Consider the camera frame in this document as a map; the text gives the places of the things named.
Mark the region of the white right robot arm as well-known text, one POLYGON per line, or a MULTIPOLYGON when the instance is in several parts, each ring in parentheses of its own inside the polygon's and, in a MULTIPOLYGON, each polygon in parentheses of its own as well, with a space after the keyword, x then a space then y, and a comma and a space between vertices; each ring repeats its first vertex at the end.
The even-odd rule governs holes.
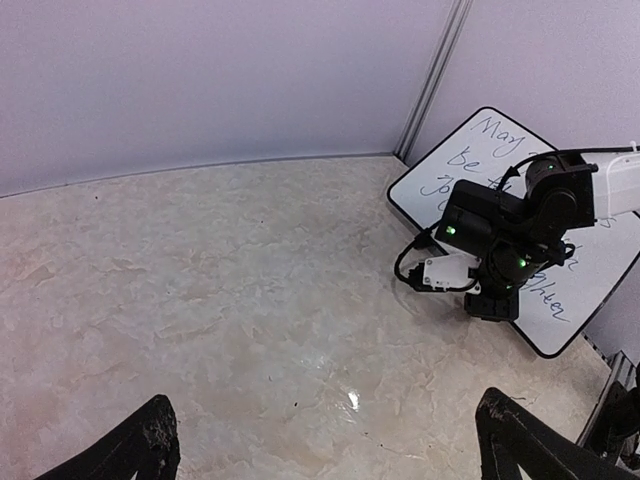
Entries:
MULTIPOLYGON (((638 158, 631 147, 560 150, 522 161, 526 193, 459 180, 447 201, 436 237, 478 258, 472 277, 480 293, 464 298, 465 311, 489 321, 518 316, 519 291, 534 274, 561 266, 574 247, 569 230, 592 227, 597 219, 635 210, 611 199, 611 175, 630 178, 623 160, 638 158)), ((578 446, 530 414, 497 388, 477 407, 476 428, 484 479, 631 479, 638 454, 625 443, 639 435, 639 390, 618 394, 597 418, 584 446, 578 446)))

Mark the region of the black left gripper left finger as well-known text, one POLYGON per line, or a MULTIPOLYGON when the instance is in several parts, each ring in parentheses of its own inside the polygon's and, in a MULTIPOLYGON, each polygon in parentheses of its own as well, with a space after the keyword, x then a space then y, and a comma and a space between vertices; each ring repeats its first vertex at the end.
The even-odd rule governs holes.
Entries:
POLYGON ((42 479, 174 479, 180 463, 169 398, 152 397, 96 443, 43 473, 42 479))

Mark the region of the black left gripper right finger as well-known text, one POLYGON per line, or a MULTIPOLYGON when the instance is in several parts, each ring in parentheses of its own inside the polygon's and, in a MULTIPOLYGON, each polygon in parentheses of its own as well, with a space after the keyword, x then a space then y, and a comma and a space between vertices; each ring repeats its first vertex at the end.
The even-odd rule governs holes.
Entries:
POLYGON ((501 390, 487 389, 475 413, 483 479, 637 479, 639 455, 625 444, 639 435, 636 388, 607 400, 580 445, 557 433, 501 390))

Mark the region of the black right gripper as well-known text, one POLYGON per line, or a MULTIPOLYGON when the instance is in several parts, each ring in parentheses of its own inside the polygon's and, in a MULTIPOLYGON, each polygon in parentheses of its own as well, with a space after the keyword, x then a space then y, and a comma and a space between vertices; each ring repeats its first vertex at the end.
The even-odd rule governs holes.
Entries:
POLYGON ((500 194, 483 185, 455 183, 435 238, 479 260, 471 278, 480 292, 465 294, 469 315, 493 322, 513 322, 519 314, 520 256, 501 234, 500 194))

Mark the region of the white whiteboard with black frame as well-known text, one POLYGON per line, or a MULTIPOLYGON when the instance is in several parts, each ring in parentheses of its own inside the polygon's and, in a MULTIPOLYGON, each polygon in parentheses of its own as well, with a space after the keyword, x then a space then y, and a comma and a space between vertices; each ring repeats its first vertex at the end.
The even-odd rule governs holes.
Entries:
MULTIPOLYGON (((394 182, 388 198, 411 223, 425 229, 441 218, 456 181, 496 187, 510 166, 552 148, 507 115, 483 107, 394 182)), ((638 262, 639 217, 626 213, 603 219, 564 238, 576 246, 573 257, 528 281, 513 324, 548 359, 566 349, 638 262)))

